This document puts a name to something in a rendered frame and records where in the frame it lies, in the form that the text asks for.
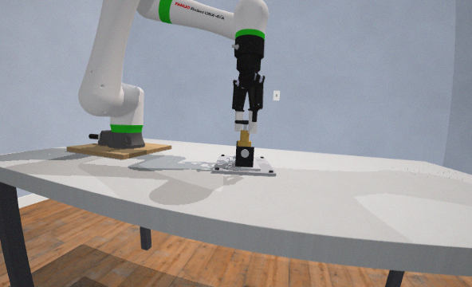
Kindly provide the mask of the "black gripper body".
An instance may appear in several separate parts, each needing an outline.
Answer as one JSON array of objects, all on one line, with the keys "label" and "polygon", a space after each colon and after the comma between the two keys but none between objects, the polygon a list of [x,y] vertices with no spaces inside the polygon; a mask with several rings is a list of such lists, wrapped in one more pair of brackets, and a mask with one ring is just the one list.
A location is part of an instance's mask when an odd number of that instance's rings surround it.
[{"label": "black gripper body", "polygon": [[244,76],[249,77],[250,86],[254,86],[255,73],[261,70],[261,60],[258,57],[253,56],[242,56],[237,59],[237,70],[239,71],[239,77],[243,77],[242,88],[246,88],[246,82]]}]

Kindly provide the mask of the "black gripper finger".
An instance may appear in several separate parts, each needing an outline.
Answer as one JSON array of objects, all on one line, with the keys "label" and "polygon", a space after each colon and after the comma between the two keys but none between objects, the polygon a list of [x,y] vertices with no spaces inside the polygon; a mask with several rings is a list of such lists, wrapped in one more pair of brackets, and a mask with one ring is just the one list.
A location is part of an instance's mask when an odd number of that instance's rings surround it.
[{"label": "black gripper finger", "polygon": [[[232,109],[235,112],[235,120],[243,120],[243,110],[244,103],[246,100],[246,94],[248,90],[246,88],[242,88],[243,77],[239,77],[239,80],[233,80],[234,84],[234,92],[233,92],[233,103]],[[235,106],[236,105],[236,106]],[[236,124],[234,122],[234,131],[240,132],[242,130],[242,124]]]},{"label": "black gripper finger", "polygon": [[258,110],[263,108],[263,84],[265,76],[255,73],[254,86],[250,86],[249,77],[244,76],[246,89],[248,90],[249,104],[249,124],[248,133],[257,133]]}]

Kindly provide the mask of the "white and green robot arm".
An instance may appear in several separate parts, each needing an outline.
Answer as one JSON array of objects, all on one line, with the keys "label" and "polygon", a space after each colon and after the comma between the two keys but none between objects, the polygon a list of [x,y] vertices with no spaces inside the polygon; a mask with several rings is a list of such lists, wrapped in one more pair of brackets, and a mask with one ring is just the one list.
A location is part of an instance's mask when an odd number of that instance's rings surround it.
[{"label": "white and green robot arm", "polygon": [[[139,3],[139,5],[138,5]],[[240,0],[234,12],[193,0],[103,0],[92,52],[78,99],[93,116],[110,116],[111,130],[89,134],[98,145],[145,147],[144,91],[121,83],[124,54],[136,11],[151,20],[203,29],[235,41],[234,56],[264,58],[269,17],[262,0]],[[235,33],[236,32],[236,33]]]}]

